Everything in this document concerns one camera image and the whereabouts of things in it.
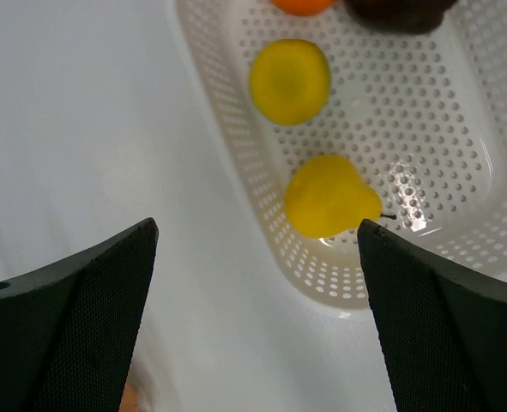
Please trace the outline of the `clear zip top bag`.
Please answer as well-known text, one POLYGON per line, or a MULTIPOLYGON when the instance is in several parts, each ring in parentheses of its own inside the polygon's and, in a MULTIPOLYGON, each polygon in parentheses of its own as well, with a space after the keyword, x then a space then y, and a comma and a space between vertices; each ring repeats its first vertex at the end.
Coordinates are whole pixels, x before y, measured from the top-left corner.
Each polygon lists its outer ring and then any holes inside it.
POLYGON ((137 356, 130 363, 118 411, 155 411, 154 378, 146 363, 137 356))

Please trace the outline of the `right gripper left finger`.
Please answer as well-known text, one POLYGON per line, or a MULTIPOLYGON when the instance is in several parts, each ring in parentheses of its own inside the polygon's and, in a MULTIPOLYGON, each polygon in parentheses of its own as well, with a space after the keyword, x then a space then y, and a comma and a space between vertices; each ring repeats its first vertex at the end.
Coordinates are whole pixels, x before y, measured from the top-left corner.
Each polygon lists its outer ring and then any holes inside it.
POLYGON ((156 222, 0 281, 0 411, 116 411, 154 271, 156 222))

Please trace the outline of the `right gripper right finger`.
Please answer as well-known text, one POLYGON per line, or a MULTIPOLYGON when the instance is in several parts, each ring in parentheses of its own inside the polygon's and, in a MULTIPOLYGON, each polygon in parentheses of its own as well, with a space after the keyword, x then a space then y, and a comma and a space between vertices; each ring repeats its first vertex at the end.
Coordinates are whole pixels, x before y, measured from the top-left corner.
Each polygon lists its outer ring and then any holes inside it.
POLYGON ((507 282, 362 221, 361 268, 400 411, 507 411, 507 282))

